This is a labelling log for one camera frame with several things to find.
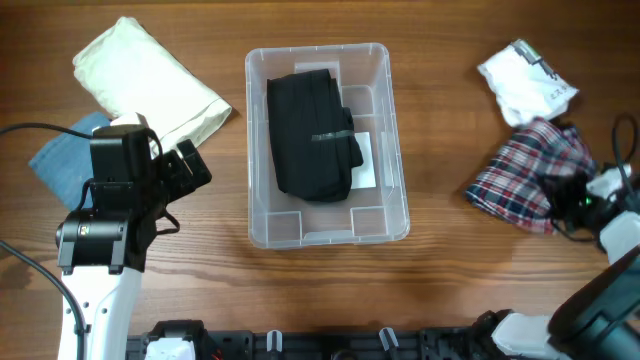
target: wood grain surface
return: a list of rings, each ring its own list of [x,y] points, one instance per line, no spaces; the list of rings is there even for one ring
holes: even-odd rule
[[[150,248],[131,334],[166,319],[263,332],[466,325],[503,308],[550,314],[606,257],[529,235],[465,201],[466,185],[510,134],[476,66],[527,39],[580,89],[566,119],[596,160],[612,160],[612,118],[640,115],[639,13],[633,1],[540,0],[2,8],[0,125],[71,126],[101,110],[73,77],[71,59],[123,15],[237,110],[199,148],[212,183],[170,205],[183,230]],[[361,42],[390,52],[409,236],[377,246],[254,248],[246,54]],[[58,273],[54,233],[67,211],[27,165],[55,135],[25,130],[0,139],[0,238]],[[0,359],[54,359],[60,327],[60,294],[0,252]]]

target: plaid shirt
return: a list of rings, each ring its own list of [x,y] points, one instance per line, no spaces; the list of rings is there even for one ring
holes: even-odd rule
[[[575,127],[560,130],[544,119],[519,128],[467,189],[476,207],[534,233],[554,232],[551,205],[538,185],[546,175],[596,173],[596,163]]]

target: folded black garment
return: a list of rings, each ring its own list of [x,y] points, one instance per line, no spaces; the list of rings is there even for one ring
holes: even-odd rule
[[[267,105],[278,188],[309,201],[346,199],[363,160],[329,70],[268,80]]]

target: plastic storage container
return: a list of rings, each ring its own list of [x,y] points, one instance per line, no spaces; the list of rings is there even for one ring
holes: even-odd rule
[[[409,209],[398,142],[389,52],[381,44],[255,49],[245,61],[249,237],[260,248],[372,244],[403,239]],[[335,203],[307,202],[278,189],[267,112],[267,79],[316,69],[336,78],[355,132],[368,132],[375,187]]]

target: blue denim fabric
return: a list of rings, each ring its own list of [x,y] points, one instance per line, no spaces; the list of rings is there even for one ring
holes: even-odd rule
[[[95,112],[71,129],[91,134],[95,128],[105,126],[109,126],[109,118]],[[29,161],[29,166],[67,209],[75,209],[80,202],[82,185],[93,177],[89,140],[62,134],[40,149]],[[84,207],[91,206],[91,196],[88,195]]]

